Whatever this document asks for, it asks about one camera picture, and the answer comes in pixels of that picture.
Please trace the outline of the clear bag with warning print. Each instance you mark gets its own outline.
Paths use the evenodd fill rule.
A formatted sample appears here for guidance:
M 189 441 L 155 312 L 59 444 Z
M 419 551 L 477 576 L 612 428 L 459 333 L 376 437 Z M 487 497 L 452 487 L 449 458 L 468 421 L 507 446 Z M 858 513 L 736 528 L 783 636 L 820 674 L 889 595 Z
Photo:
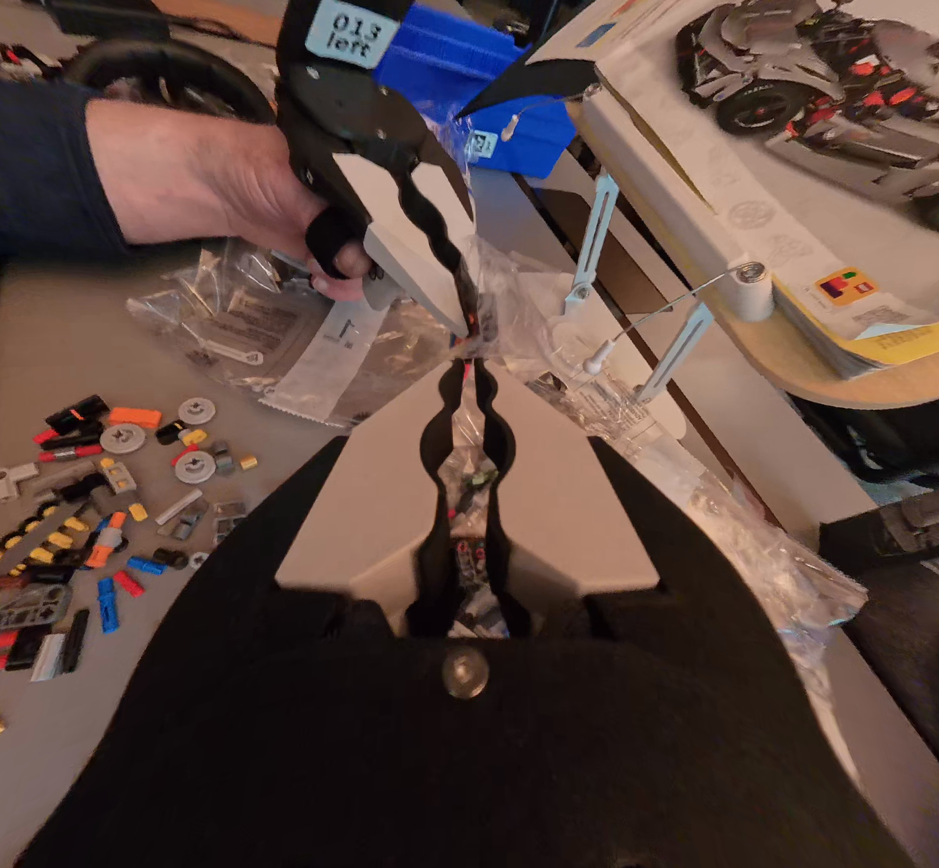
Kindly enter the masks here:
M 672 400 L 642 404 L 634 388 L 606 370 L 591 373 L 576 363 L 546 369 L 524 384 L 582 432 L 626 457 L 660 439 L 680 442 L 688 435 L 687 417 Z

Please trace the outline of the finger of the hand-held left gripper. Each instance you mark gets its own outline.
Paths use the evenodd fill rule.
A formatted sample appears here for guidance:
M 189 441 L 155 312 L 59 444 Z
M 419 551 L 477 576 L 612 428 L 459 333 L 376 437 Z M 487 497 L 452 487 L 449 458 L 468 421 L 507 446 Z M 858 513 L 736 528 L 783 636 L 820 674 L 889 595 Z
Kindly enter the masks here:
M 457 337 L 469 335 L 452 269 L 428 264 L 411 252 L 411 217 L 405 213 L 393 175 L 363 157 L 334 154 L 335 163 L 358 195 L 371 222 L 365 252 L 384 275 L 419 302 Z M 465 264 L 473 280 L 473 264 Z
M 410 250 L 428 264 L 478 262 L 475 210 L 462 175 L 438 164 L 410 173 Z

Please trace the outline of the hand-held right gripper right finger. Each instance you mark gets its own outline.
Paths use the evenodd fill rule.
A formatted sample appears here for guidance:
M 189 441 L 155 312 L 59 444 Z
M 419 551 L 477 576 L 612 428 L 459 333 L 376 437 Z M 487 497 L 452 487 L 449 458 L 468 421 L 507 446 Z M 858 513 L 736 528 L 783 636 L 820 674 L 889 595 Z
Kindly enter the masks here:
M 658 572 L 587 434 L 498 364 L 474 361 L 484 452 L 487 574 L 510 635 L 594 595 L 652 591 Z

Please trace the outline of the clear bag with number strip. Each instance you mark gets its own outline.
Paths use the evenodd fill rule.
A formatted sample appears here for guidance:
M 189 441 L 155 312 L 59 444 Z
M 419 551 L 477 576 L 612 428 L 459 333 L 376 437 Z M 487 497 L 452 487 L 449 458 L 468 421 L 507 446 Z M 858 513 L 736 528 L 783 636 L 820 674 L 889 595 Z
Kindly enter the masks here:
M 836 628 L 868 599 L 864 586 L 737 500 L 709 471 L 687 511 L 734 565 L 802 674 L 820 675 Z

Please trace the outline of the person's left hand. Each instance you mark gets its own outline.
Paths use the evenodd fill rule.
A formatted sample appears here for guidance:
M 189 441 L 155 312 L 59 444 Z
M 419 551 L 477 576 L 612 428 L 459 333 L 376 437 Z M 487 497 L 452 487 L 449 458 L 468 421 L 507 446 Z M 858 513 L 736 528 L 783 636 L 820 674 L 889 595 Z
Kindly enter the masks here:
M 346 241 L 335 256 L 346 279 L 329 276 L 306 245 L 307 228 L 327 205 L 295 176 L 278 128 L 96 99 L 86 129 L 128 244 L 240 237 L 302 262 L 322 295 L 362 298 L 371 262 L 360 241 Z

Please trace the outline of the black pointed flap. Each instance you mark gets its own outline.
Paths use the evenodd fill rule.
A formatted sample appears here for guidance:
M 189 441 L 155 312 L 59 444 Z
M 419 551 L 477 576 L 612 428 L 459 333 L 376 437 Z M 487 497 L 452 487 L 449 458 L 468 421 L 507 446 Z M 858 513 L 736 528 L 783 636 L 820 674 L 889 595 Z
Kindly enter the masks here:
M 569 99 L 599 83 L 600 77 L 592 61 L 527 63 L 521 58 L 489 82 L 453 117 L 460 120 L 478 111 L 530 97 Z

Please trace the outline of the printed car picture sheet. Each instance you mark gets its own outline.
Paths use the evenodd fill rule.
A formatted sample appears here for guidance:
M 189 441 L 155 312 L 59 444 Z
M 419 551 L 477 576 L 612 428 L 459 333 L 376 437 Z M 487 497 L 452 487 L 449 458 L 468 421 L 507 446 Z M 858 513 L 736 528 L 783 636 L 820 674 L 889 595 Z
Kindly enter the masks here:
M 938 0 L 596 0 L 584 60 L 838 335 L 937 322 Z

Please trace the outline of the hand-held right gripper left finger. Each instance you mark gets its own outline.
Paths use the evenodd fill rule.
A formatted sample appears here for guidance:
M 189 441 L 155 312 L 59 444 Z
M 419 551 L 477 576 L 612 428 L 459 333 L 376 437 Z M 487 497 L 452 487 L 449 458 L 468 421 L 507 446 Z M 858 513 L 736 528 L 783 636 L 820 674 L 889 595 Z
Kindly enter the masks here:
M 416 555 L 445 500 L 441 463 L 424 463 L 421 440 L 442 415 L 452 444 L 463 382 L 463 361 L 441 363 L 353 428 L 277 570 L 281 588 L 373 601 L 405 635 L 419 595 Z

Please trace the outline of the torn open clear bag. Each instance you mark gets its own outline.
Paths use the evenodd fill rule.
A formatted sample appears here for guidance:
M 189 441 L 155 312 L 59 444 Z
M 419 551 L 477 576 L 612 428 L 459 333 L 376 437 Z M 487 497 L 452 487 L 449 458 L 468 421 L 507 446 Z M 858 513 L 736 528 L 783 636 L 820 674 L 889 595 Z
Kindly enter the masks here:
M 289 416 L 352 428 L 449 358 L 453 334 L 396 296 L 334 301 L 282 258 L 229 239 L 127 311 L 213 381 Z

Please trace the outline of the small clear lego bag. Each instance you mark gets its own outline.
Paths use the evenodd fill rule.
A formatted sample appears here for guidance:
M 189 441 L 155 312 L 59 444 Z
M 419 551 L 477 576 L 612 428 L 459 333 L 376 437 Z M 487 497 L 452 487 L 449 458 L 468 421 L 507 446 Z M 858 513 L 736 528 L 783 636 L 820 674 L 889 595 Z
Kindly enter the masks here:
M 517 264 L 484 243 L 472 250 L 478 331 L 461 347 L 469 384 L 456 428 L 469 441 L 475 471 L 489 475 L 476 515 L 460 524 L 471 540 L 485 544 L 488 590 L 499 606 L 501 633 L 521 639 L 533 621 L 509 592 L 511 555 L 519 556 L 515 580 L 534 594 L 537 608 L 575 586 L 562 567 L 563 553 L 577 545 L 564 464 L 584 461 L 590 447 L 575 425 L 503 369 L 503 359 L 518 361 L 522 372 L 543 372 L 546 320 L 523 291 Z

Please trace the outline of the yellow-edged instruction booklet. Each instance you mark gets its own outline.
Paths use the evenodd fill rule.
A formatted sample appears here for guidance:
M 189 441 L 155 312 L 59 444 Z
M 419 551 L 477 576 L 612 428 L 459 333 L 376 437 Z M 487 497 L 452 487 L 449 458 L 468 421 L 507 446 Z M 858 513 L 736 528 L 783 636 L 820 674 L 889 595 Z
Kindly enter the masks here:
M 896 369 L 920 359 L 937 357 L 936 323 L 848 340 L 828 331 L 776 280 L 773 294 L 777 308 L 841 380 L 853 380 L 875 371 Z

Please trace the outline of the blue storage bin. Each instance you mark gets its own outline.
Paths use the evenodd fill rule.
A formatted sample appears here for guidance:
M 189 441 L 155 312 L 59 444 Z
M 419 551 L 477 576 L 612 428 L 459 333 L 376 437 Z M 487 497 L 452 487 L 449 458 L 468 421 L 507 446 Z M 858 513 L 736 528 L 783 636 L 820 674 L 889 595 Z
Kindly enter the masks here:
M 409 100 L 424 117 L 453 117 L 522 55 L 496 29 L 414 5 L 373 79 Z M 562 99 L 530 97 L 468 115 L 474 166 L 546 178 L 576 134 Z

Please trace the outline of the black power adapter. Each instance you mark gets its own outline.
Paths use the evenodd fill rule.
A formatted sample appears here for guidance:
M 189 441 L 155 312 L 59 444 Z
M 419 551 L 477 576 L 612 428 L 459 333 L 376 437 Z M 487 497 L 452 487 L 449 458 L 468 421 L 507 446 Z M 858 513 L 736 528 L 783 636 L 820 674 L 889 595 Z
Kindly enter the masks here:
M 66 34 L 95 39 L 171 38 L 166 15 L 152 0 L 41 0 Z

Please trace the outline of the black metal frame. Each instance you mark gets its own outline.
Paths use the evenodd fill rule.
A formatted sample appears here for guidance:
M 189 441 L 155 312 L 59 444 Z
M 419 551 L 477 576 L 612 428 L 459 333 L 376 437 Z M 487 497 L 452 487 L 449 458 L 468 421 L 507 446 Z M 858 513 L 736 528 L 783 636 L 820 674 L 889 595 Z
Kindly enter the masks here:
M 838 408 L 789 395 L 792 406 L 858 479 L 938 488 L 938 401 L 897 409 Z

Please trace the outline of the clear empty bag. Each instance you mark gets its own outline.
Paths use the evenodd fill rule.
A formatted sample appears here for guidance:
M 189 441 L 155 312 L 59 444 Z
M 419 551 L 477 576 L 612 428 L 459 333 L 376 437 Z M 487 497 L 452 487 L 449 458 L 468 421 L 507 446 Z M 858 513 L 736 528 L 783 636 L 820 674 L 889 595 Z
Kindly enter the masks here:
M 470 182 L 470 167 L 478 159 L 471 119 L 455 120 L 452 117 L 443 116 L 438 121 L 433 117 L 425 118 L 443 150 L 453 159 L 463 174 L 465 182 Z

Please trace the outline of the pile of loose lego pieces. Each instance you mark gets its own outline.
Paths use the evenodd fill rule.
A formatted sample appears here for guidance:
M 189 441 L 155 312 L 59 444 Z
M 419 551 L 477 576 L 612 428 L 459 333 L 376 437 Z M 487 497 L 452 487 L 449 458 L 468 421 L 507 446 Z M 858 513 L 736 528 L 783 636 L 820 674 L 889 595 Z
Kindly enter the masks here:
M 33 462 L 2 469 L 2 502 L 29 497 L 2 526 L 2 672 L 75 672 L 92 629 L 118 633 L 149 577 L 198 569 L 246 519 L 221 481 L 259 460 L 209 432 L 217 413 L 203 397 L 164 414 L 94 394 L 46 419 Z

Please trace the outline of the wooden book stand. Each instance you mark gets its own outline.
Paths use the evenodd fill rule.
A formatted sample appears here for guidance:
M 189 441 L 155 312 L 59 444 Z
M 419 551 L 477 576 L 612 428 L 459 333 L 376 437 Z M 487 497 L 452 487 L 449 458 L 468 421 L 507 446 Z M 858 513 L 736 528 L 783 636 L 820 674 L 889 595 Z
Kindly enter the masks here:
M 567 102 L 566 111 L 600 166 L 687 281 L 702 282 L 752 259 L 615 97 L 599 88 Z M 817 404 L 867 411 L 937 401 L 937 356 L 843 380 L 774 306 L 772 283 L 762 286 L 769 312 L 758 320 L 753 311 L 740 313 L 742 286 L 729 277 L 706 289 L 703 300 L 734 345 L 773 385 Z

